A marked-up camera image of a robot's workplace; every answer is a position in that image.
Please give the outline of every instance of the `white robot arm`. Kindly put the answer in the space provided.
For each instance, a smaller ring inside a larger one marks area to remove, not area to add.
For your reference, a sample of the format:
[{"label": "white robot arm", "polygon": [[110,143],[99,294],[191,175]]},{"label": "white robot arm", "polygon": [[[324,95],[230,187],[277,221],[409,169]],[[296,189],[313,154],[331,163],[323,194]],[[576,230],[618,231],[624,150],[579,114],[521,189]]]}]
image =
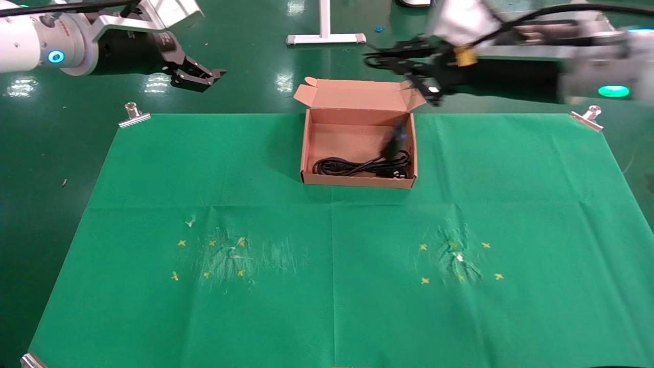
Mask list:
[{"label": "white robot arm", "polygon": [[424,35],[368,54],[366,63],[406,76],[434,105],[457,93],[654,104],[654,29],[615,30],[602,11],[654,16],[584,1],[497,14],[486,0],[439,0]]},{"label": "white robot arm", "polygon": [[[120,12],[108,7],[123,6]],[[203,92],[225,71],[184,54],[172,31],[202,18],[194,0],[104,0],[22,8],[0,0],[0,73],[55,67],[67,74],[164,72]]]}]

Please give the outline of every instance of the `cardboard box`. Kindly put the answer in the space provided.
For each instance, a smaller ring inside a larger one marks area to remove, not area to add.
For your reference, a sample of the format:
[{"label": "cardboard box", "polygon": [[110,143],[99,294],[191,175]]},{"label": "cardboard box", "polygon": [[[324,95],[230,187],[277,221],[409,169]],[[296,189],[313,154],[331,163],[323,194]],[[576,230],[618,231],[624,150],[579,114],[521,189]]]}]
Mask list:
[{"label": "cardboard box", "polygon": [[[304,124],[300,175],[305,184],[410,189],[418,178],[418,149],[410,111],[425,103],[410,84],[335,81],[306,78],[295,99],[309,106]],[[313,173],[324,158],[367,162],[380,155],[392,129],[407,121],[402,149],[411,155],[406,178],[375,177],[372,173],[333,176]]]}]

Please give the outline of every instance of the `green tablecloth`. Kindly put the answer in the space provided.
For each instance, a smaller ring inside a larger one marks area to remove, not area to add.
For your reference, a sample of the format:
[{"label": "green tablecloth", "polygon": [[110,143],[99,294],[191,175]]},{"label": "green tablecloth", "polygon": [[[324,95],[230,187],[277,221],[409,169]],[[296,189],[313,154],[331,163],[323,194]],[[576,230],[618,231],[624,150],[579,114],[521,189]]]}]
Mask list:
[{"label": "green tablecloth", "polygon": [[303,116],[119,130],[31,351],[49,368],[654,366],[654,238],[602,134],[416,120],[411,191],[302,185]]}]

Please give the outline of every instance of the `black power cable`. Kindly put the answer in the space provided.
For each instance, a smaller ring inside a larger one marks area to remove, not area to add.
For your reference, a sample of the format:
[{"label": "black power cable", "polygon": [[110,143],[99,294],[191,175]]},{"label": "black power cable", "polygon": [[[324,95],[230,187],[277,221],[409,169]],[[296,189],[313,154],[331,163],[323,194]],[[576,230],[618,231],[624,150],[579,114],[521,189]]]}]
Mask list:
[{"label": "black power cable", "polygon": [[473,43],[469,44],[468,47],[472,48],[478,44],[493,39],[499,34],[509,31],[515,26],[519,26],[522,23],[525,23],[529,20],[533,20],[539,16],[548,15],[548,14],[557,14],[563,12],[583,12],[583,11],[600,11],[600,12],[616,12],[622,14],[632,14],[632,15],[642,15],[642,16],[651,16],[654,17],[654,8],[651,7],[627,7],[624,5],[616,4],[565,4],[565,5],[555,5],[553,7],[547,7],[535,10],[529,14],[526,14],[518,19],[510,20],[503,22],[502,26],[493,31],[486,36],[483,36]]},{"label": "black power cable", "polygon": [[44,5],[42,7],[29,7],[29,8],[11,8],[0,10],[0,18],[6,16],[19,16],[28,14],[40,14],[51,12],[98,12],[105,8],[121,7],[125,5],[132,5],[134,0],[102,0],[102,1],[85,1],[83,3],[71,4],[52,4]]},{"label": "black power cable", "polygon": [[328,157],[313,165],[313,173],[320,175],[350,176],[360,172],[370,172],[378,177],[407,177],[406,167],[411,164],[411,156],[407,151],[400,151],[392,160],[382,156],[370,161],[359,163],[343,160],[339,157]]}]

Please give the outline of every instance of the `white metal stand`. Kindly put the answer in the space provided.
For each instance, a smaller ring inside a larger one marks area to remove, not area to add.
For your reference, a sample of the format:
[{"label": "white metal stand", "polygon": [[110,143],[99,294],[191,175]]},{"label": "white metal stand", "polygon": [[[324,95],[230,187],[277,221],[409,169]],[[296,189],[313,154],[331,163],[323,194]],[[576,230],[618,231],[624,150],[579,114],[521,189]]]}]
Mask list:
[{"label": "white metal stand", "polygon": [[363,33],[332,35],[330,19],[330,0],[320,0],[320,34],[319,35],[289,35],[288,45],[298,43],[365,43]]}]

